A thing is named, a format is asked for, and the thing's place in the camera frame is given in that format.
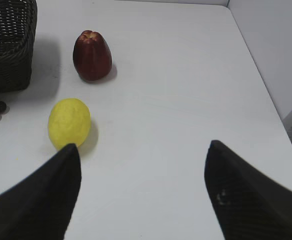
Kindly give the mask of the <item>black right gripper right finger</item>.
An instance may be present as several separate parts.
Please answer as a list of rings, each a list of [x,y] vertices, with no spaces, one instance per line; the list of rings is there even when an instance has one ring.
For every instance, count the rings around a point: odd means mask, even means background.
[[[226,240],[292,240],[292,191],[219,140],[212,140],[205,186]]]

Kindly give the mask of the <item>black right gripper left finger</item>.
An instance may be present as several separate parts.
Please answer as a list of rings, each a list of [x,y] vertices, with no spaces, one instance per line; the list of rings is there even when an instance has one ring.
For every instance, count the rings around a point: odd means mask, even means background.
[[[0,194],[0,240],[62,240],[81,187],[74,143]]]

